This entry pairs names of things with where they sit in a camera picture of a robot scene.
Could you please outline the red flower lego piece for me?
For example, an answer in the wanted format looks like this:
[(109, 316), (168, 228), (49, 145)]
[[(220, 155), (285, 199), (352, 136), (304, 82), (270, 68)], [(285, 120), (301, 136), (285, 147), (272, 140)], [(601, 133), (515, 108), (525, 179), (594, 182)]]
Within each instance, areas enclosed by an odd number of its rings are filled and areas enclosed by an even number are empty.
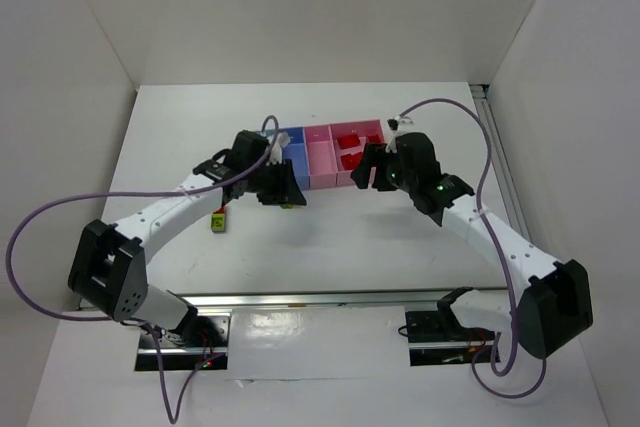
[(363, 156), (362, 152), (342, 154), (339, 157), (341, 170), (342, 171), (354, 170), (360, 164), (362, 156)]

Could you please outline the lime green lego brick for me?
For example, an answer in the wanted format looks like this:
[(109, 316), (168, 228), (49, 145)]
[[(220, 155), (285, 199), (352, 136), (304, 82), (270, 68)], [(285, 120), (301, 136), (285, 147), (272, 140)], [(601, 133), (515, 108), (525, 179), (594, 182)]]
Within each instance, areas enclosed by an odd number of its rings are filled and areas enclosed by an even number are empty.
[(224, 233), (226, 231), (226, 214), (223, 212), (212, 213), (210, 229), (213, 233)]

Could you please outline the red lego plate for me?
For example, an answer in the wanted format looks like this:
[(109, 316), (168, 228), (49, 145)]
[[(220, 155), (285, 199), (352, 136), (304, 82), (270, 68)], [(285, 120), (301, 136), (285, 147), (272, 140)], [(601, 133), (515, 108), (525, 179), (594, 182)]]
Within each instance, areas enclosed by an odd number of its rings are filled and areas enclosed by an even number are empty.
[(367, 144), (384, 144), (385, 141), (380, 134), (374, 133), (374, 134), (366, 135), (366, 143)]

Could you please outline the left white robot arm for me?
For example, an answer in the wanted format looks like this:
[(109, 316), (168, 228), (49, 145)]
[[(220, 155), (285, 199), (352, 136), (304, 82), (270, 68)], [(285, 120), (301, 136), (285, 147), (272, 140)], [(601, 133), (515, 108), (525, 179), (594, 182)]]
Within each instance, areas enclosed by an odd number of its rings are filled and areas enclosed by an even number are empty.
[(245, 194), (266, 206), (303, 206), (306, 199), (283, 150), (288, 133), (265, 137), (243, 130), (231, 148), (200, 163), (173, 191), (111, 224), (82, 231), (68, 278), (70, 289), (116, 322), (140, 320), (178, 331), (197, 317), (184, 298), (152, 286), (147, 266), (201, 218)]

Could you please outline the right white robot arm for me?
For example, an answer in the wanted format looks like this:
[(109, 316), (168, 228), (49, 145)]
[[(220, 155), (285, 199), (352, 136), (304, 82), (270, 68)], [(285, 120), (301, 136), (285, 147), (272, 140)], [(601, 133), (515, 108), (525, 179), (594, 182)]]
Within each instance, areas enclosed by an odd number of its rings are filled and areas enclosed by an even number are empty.
[(507, 293), (458, 289), (441, 302), (462, 327), (511, 330), (532, 357), (546, 359), (593, 324), (588, 273), (540, 250), (491, 212), (460, 177), (442, 172), (431, 140), (407, 133), (368, 143), (351, 178), (360, 189), (403, 191), (420, 213), (502, 270)]

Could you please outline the large pink container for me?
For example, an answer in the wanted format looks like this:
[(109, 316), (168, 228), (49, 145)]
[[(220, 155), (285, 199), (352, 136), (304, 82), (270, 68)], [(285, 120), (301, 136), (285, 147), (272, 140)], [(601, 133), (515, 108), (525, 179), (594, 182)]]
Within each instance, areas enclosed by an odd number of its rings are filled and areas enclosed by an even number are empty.
[(337, 165), (337, 186), (353, 185), (351, 172), (361, 161), (366, 144), (385, 142), (382, 123), (379, 119), (333, 123), (329, 130)]

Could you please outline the dark blue container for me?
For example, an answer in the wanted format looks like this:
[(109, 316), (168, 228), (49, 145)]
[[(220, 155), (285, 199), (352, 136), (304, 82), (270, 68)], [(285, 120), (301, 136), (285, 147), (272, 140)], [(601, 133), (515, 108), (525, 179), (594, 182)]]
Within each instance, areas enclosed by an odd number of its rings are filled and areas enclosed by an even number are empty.
[(283, 148), (283, 157), (290, 159), (296, 182), (302, 191), (310, 189), (310, 173), (307, 150), (302, 127), (288, 127), (281, 130), (289, 137), (289, 143)]

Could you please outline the small pink container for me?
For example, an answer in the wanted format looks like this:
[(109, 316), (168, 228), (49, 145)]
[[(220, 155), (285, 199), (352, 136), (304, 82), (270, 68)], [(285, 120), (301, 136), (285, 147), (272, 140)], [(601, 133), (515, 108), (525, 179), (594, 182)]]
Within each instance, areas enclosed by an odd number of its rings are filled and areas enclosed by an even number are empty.
[(328, 125), (304, 128), (311, 189), (337, 186), (335, 149)]

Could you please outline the aluminium rail right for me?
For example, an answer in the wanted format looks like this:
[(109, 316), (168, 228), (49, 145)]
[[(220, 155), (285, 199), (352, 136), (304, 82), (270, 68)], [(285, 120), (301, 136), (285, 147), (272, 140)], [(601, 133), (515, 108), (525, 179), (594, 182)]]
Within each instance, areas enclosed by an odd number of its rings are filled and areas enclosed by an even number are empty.
[(483, 125), (487, 128), (492, 145), (492, 163), (496, 175), (497, 185), (506, 210), (510, 225), (525, 239), (530, 240), (530, 232), (525, 220), (524, 212), (521, 208), (516, 192), (511, 169), (498, 126), (488, 99), (488, 85), (470, 84), (471, 96), (474, 100), (476, 111)]

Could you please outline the aluminium rail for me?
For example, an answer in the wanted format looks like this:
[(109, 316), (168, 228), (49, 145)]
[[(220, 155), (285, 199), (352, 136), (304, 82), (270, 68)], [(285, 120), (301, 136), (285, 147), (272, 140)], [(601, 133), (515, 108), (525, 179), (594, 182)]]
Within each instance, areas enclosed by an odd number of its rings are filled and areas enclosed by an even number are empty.
[(498, 126), (488, 99), (488, 85), (470, 84), (471, 96), (474, 100), (476, 111), (483, 125), (487, 128), (492, 145), (492, 163), (496, 175), (497, 185), (506, 210), (510, 225), (525, 239), (530, 240), (530, 232), (525, 220), (524, 212), (521, 208), (516, 192), (511, 169)]
[(317, 307), (436, 302), (455, 288), (291, 293), (199, 294), (182, 298), (197, 308)]

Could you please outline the aluminium rail front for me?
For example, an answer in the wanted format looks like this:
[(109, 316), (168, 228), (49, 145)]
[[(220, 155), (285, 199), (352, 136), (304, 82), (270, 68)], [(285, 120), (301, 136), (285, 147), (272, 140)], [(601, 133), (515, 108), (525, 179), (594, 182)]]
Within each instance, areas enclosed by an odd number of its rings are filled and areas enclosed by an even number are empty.
[(317, 307), (436, 302), (455, 288), (291, 293), (199, 294), (182, 298), (197, 308)]

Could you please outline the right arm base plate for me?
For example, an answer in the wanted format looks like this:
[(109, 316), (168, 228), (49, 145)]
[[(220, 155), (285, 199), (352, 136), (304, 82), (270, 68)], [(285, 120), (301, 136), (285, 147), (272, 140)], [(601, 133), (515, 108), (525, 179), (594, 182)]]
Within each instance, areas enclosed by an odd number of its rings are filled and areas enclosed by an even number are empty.
[(484, 329), (455, 327), (447, 330), (436, 311), (407, 311), (405, 324), (397, 329), (408, 342), (411, 367), (490, 362), (495, 333)]

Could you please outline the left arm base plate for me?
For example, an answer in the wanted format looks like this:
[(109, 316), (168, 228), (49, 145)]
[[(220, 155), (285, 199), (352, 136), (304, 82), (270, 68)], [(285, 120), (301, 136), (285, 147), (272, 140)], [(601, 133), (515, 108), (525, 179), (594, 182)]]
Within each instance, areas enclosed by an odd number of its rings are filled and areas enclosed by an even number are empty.
[(231, 313), (213, 311), (204, 315), (188, 340), (182, 340), (166, 329), (154, 327), (153, 335), (143, 330), (139, 337), (134, 370), (157, 372), (158, 354), (165, 371), (188, 372), (202, 363), (203, 371), (226, 370)]

